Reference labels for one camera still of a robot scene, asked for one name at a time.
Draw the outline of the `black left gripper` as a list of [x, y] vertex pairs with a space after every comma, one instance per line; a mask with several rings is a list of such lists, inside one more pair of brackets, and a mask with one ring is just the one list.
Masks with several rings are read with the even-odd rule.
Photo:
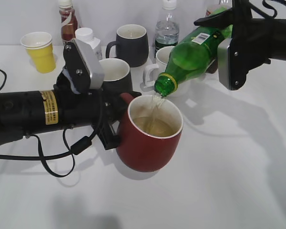
[[[126, 102], [120, 97], [122, 93], [105, 91], [102, 86], [98, 90], [90, 90], [87, 94], [74, 94], [67, 78], [60, 73], [53, 86], [58, 105], [59, 125], [63, 130], [90, 125], [93, 131], [82, 137], [69, 150], [85, 150], [97, 136], [106, 150], [117, 148], [121, 142], [114, 132], [112, 124], [119, 121], [127, 109]], [[139, 92], [126, 92], [133, 97]]]

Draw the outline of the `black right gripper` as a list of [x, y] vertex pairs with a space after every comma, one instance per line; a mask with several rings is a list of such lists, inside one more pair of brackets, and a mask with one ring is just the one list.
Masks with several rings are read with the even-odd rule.
[[[232, 66], [238, 73], [247, 74], [264, 63], [270, 64], [271, 36], [276, 9], [266, 0], [262, 5], [273, 11], [272, 15], [253, 5], [248, 0], [234, 0], [233, 8], [194, 21], [195, 26], [234, 25], [231, 48], [238, 56], [233, 58]], [[212, 61], [206, 73], [214, 74], [218, 69], [217, 57]]]

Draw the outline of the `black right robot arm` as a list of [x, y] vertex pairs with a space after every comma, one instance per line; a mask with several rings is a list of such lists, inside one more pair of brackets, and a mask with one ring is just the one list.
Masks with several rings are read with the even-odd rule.
[[230, 9], [200, 18], [194, 24], [233, 27], [231, 38], [218, 46], [221, 81], [242, 84], [250, 70], [270, 64], [271, 59], [286, 61], [286, 19], [269, 16], [247, 0], [234, 0]]

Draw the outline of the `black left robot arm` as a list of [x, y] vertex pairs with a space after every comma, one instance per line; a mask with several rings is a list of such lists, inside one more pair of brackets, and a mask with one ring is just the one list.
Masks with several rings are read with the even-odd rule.
[[121, 120], [128, 107], [121, 94], [107, 86], [74, 94], [62, 73], [49, 91], [0, 93], [0, 146], [31, 134], [87, 125], [95, 128], [101, 122], [97, 136], [104, 149], [114, 149], [121, 140], [111, 125]]

